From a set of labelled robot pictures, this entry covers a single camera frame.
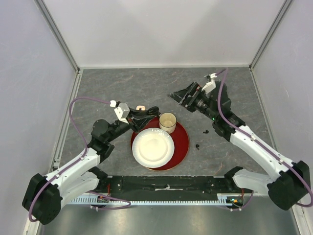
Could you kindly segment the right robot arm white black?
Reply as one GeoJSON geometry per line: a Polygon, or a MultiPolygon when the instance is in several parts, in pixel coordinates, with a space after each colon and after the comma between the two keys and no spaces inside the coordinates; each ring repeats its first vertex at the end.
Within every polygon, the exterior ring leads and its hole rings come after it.
{"type": "Polygon", "coordinates": [[[299,205],[307,194],[313,194],[309,166],[303,161],[296,163],[283,156],[254,134],[231,111],[231,100],[225,84],[215,82],[212,86],[202,88],[193,82],[168,96],[188,111],[199,111],[210,118],[219,136],[247,153],[266,172],[254,173],[239,166],[231,169],[224,180],[228,192],[249,189],[269,196],[276,206],[285,211],[299,205]]]}

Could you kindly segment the pink earbud charging case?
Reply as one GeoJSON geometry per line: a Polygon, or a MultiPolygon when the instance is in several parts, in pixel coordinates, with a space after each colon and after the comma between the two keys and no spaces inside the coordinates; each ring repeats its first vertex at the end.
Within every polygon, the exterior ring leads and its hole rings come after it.
{"type": "Polygon", "coordinates": [[[138,105],[138,106],[136,107],[136,110],[145,111],[145,110],[146,110],[146,107],[143,106],[143,105],[138,105]]]}

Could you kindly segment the black earbud charging case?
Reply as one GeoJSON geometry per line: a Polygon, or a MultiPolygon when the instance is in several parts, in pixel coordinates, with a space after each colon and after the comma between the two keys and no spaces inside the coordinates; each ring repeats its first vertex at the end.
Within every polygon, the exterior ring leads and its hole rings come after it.
{"type": "Polygon", "coordinates": [[[157,106],[151,107],[147,110],[147,114],[157,116],[159,114],[159,108],[157,106]]]}

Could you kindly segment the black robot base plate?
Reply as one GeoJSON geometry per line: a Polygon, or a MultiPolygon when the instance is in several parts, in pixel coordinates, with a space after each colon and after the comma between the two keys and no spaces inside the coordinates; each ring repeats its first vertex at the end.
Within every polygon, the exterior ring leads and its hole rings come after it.
{"type": "Polygon", "coordinates": [[[242,193],[224,177],[213,176],[111,176],[101,179],[95,191],[128,201],[204,201],[242,193]]]}

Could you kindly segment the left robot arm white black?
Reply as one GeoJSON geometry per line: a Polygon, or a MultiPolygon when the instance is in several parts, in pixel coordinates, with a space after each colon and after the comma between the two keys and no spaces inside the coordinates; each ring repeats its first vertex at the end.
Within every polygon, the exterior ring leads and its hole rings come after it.
{"type": "Polygon", "coordinates": [[[158,116],[159,108],[135,110],[120,103],[114,112],[118,119],[109,123],[99,119],[93,124],[91,140],[84,150],[61,168],[47,174],[35,174],[28,184],[22,206],[28,211],[30,222],[46,225],[61,209],[81,194],[107,188],[107,174],[98,169],[114,150],[111,141],[129,130],[138,133],[158,116]]]}

